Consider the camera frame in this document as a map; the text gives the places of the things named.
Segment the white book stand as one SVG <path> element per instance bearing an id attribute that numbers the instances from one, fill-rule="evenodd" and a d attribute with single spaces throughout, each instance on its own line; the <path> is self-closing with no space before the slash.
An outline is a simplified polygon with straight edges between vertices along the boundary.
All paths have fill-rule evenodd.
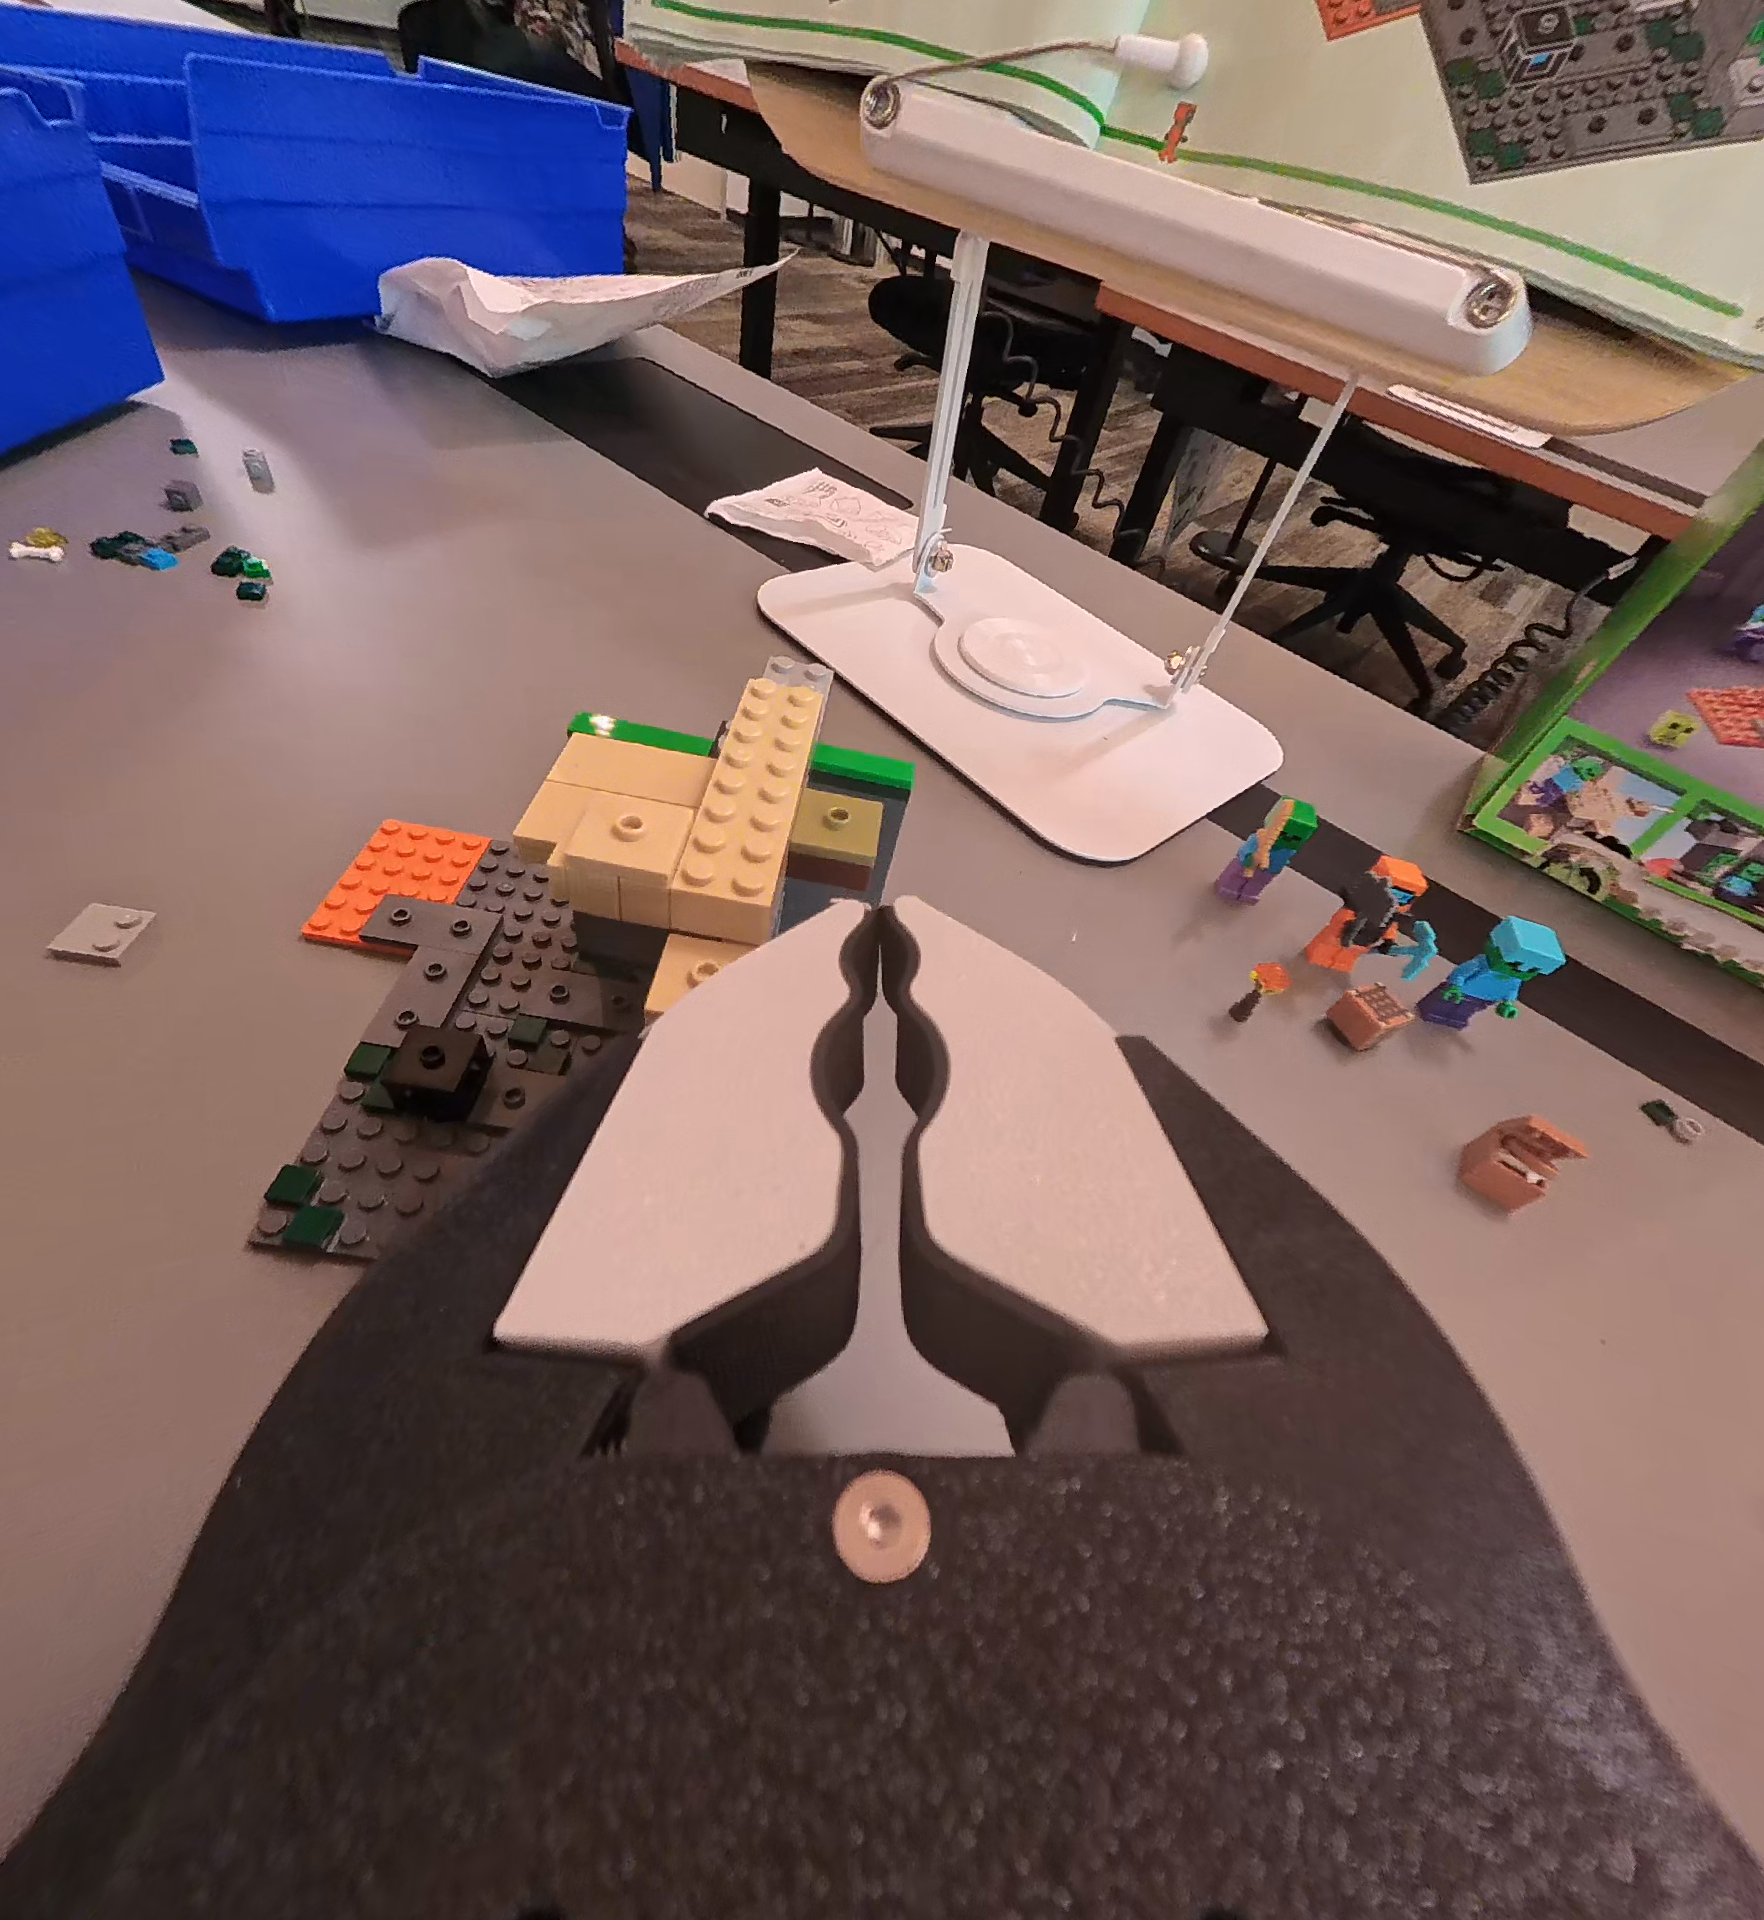
<path id="1" fill-rule="evenodd" d="M 1516 274 L 1211 191 L 917 79 L 749 63 L 780 146 L 957 230 L 942 395 L 910 558 L 759 590 L 796 648 L 1060 852 L 1128 862 L 1280 772 L 1280 741 L 1009 558 L 949 534 L 950 449 L 991 246 L 1272 343 L 1357 388 L 1455 395 L 1555 435 L 1664 419 L 1746 371 L 1591 317 L 1534 322 Z"/>

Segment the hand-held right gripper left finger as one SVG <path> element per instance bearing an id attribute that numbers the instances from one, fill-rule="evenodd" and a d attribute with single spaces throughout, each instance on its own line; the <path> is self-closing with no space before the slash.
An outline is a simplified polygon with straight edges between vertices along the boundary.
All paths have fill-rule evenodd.
<path id="1" fill-rule="evenodd" d="M 732 1456 L 850 1342 L 877 934 L 835 905 L 655 1022 L 496 1321 L 638 1374 L 629 1456 Z"/>

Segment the building instruction booklet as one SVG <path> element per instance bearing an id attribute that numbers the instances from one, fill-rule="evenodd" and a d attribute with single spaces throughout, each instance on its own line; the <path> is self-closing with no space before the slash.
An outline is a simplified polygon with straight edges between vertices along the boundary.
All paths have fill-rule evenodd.
<path id="1" fill-rule="evenodd" d="M 1764 2 L 661 2 L 661 63 L 937 84 L 1764 367 Z"/>

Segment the orange brick plate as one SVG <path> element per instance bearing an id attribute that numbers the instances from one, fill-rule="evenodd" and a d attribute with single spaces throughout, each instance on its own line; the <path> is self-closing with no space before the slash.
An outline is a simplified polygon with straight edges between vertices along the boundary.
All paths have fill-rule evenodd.
<path id="1" fill-rule="evenodd" d="M 298 935 L 354 948 L 389 894 L 458 902 L 486 852 L 490 852 L 487 835 L 385 819 L 301 923 Z"/>

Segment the white paper bag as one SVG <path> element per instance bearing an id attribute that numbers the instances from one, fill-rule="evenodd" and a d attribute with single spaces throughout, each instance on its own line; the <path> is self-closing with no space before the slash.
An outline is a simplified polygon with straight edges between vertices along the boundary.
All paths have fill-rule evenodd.
<path id="1" fill-rule="evenodd" d="M 503 277 L 423 258 L 380 274 L 374 329 L 486 378 L 548 367 L 754 290 L 796 258 L 712 274 Z"/>

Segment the grey desk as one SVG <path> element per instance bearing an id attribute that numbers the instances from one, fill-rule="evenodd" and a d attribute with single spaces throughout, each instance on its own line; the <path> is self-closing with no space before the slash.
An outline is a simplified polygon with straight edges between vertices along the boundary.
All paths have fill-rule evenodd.
<path id="1" fill-rule="evenodd" d="M 535 409 L 362 329 L 275 333 L 143 285 L 166 379 L 0 469 L 0 1851 L 150 1638 L 202 1517 L 351 1272 L 262 1260 L 256 1195 L 389 971 L 298 923 L 385 815 L 507 832 L 580 709 L 716 726 L 769 650 L 785 558 L 703 520 L 820 460 L 906 495 L 893 449 L 673 337 L 564 371 Z M 180 460 L 172 439 L 199 455 Z M 273 492 L 245 477 L 245 449 Z M 199 483 L 245 605 L 192 561 L 100 563 Z M 9 563 L 51 528 L 61 566 Z M 1256 638 L 1212 686 L 1283 790 L 1446 894 L 1555 927 L 1764 1070 L 1764 1000 L 1454 831 L 1477 757 Z M 1341 1206 L 1458 1344 L 1534 1468 L 1625 1665 L 1764 1860 L 1764 1118 L 1636 1068 L 1534 997 L 1353 1061 L 1307 990 L 1242 975 L 1324 922 L 1289 878 L 1209 888 L 1202 823 L 1087 867 L 923 763 L 893 892 L 928 900 L 1151 1036 Z M 155 912 L 123 965 L 46 955 L 91 902 Z M 1642 1118 L 1664 1099 L 1705 1140 Z M 1510 1118 L 1585 1143 L 1499 1213 L 1458 1180 Z"/>

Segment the small grey brick plate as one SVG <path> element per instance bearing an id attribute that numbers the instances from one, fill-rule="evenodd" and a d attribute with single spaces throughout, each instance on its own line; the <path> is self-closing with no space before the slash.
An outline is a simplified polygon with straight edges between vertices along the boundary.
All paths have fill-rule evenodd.
<path id="1" fill-rule="evenodd" d="M 123 965 L 131 946 L 156 918 L 155 912 L 91 902 L 46 944 L 46 955 L 80 965 Z"/>

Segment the orange minifigure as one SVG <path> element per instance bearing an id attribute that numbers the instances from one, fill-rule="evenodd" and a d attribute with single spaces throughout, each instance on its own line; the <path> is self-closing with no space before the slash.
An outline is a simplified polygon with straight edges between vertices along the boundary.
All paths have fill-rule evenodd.
<path id="1" fill-rule="evenodd" d="M 1422 867 L 1402 857 L 1378 857 L 1364 875 L 1341 889 L 1342 907 L 1300 948 L 1300 959 L 1309 965 L 1351 975 L 1362 955 L 1402 955 L 1402 979 L 1417 979 L 1438 959 L 1435 932 L 1413 918 L 1423 892 Z"/>

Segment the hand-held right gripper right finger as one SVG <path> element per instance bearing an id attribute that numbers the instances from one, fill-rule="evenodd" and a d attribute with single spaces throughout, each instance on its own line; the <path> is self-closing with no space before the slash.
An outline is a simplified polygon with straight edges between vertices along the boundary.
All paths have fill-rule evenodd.
<path id="1" fill-rule="evenodd" d="M 901 1306 L 1014 1446 L 1076 1374 L 1255 1352 L 1270 1327 L 1113 1026 L 923 900 L 894 905 Z"/>

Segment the brown toy chest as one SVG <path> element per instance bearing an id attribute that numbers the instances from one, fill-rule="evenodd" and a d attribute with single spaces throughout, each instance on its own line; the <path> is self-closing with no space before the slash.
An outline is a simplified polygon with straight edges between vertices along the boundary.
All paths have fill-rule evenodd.
<path id="1" fill-rule="evenodd" d="M 1559 1125 L 1522 1115 L 1498 1121 L 1470 1140 L 1458 1161 L 1458 1180 L 1499 1213 L 1520 1213 L 1544 1201 L 1565 1161 L 1591 1152 Z"/>

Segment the toy brick building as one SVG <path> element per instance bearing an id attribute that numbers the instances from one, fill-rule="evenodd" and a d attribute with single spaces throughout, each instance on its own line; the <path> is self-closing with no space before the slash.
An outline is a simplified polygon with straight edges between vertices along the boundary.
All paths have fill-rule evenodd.
<path id="1" fill-rule="evenodd" d="M 874 902 L 915 766 L 823 748 L 830 688 L 774 656 L 716 738 L 580 712 L 458 902 L 385 896 L 354 948 L 400 975 L 251 1248 L 374 1261 L 610 1044 L 804 918 Z"/>

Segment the cluster of small loose bricks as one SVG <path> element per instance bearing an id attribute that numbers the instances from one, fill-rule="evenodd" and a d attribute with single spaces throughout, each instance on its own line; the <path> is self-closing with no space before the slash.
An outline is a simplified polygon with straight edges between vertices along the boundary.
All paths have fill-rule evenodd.
<path id="1" fill-rule="evenodd" d="M 180 460 L 192 460 L 199 455 L 199 446 L 188 439 L 172 439 L 169 454 Z M 251 483 L 273 492 L 273 471 L 257 449 L 245 449 L 242 469 Z M 207 501 L 197 481 L 172 476 L 159 488 L 159 506 L 172 520 L 156 536 L 139 530 L 121 530 L 96 536 L 86 552 L 100 563 L 144 577 L 180 574 L 197 561 L 207 566 L 214 581 L 233 590 L 235 600 L 245 605 L 264 605 L 269 600 L 273 566 L 251 547 L 214 547 L 214 530 L 202 523 Z M 72 550 L 74 541 L 66 541 L 56 530 L 37 528 L 24 540 L 7 541 L 4 557 L 9 563 L 61 566 L 72 558 Z"/>

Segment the green toy box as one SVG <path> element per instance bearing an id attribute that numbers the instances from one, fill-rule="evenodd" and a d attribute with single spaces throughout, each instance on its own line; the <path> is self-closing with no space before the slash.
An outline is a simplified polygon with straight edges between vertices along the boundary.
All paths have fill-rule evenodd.
<path id="1" fill-rule="evenodd" d="M 1462 831 L 1764 992 L 1764 439 L 1522 712 Z"/>

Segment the wooden top office table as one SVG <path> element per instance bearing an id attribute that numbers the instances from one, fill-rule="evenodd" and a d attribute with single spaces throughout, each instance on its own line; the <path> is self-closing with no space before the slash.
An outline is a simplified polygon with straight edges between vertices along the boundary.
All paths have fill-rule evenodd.
<path id="1" fill-rule="evenodd" d="M 768 112 L 757 105 L 752 84 L 738 76 L 732 63 L 659 67 L 627 43 L 617 43 L 612 56 L 629 76 L 655 76 L 679 92 L 679 138 L 693 157 L 722 164 L 749 180 L 747 263 L 763 263 L 774 251 L 782 191 L 796 191 L 804 201 L 845 214 L 883 232 L 915 239 L 921 246 L 953 241 L 956 229 L 943 217 L 889 207 L 874 195 L 850 186 L 834 174 L 818 174 L 799 157 L 791 157 L 780 146 Z M 1076 317 L 1096 322 L 1097 343 L 1096 371 L 1080 386 L 1069 423 L 1069 435 L 1080 442 L 1085 458 L 1092 455 L 1096 437 L 1125 362 L 1128 341 L 1134 333 L 1201 356 L 1216 356 L 1250 376 L 1275 378 L 1307 397 L 1327 399 L 1341 390 L 1337 378 L 1292 360 L 1282 348 L 1240 339 L 1187 311 L 1168 311 L 1155 301 L 1134 299 L 1123 290 L 1096 283 L 1087 273 L 1071 273 L 1071 279 L 1084 292 Z M 1353 395 L 1351 416 L 1397 431 L 1417 449 L 1516 477 L 1583 510 L 1620 520 L 1645 536 L 1670 541 L 1701 507 L 1701 498 L 1689 498 L 1657 476 L 1603 460 L 1574 442 L 1554 439 L 1541 449 L 1505 442 L 1492 435 L 1492 419 L 1487 416 L 1451 419 L 1419 401 L 1367 388 Z"/>

